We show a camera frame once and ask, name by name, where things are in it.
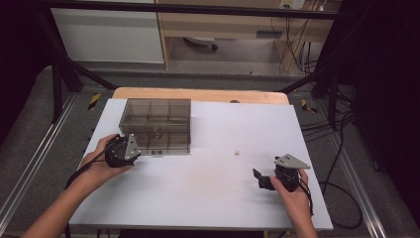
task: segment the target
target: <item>transparent plastic box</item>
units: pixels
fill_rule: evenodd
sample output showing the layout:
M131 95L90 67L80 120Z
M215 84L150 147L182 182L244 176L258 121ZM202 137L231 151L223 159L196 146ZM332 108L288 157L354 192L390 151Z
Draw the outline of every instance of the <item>transparent plastic box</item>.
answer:
M190 118L190 99L130 98L120 129L136 136L142 155L188 154Z

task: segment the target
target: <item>white tabletop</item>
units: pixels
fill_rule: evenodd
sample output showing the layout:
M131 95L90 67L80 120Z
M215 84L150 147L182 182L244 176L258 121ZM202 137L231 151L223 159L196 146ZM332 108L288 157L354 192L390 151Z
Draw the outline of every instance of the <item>white tabletop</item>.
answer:
M126 99L109 99L88 145L118 128ZM157 229L278 230L291 228L275 191L260 189L253 169L273 174L274 157L311 165L293 106L191 103L191 153L140 156L79 206L71 225ZM318 181L307 170L314 226L332 229Z

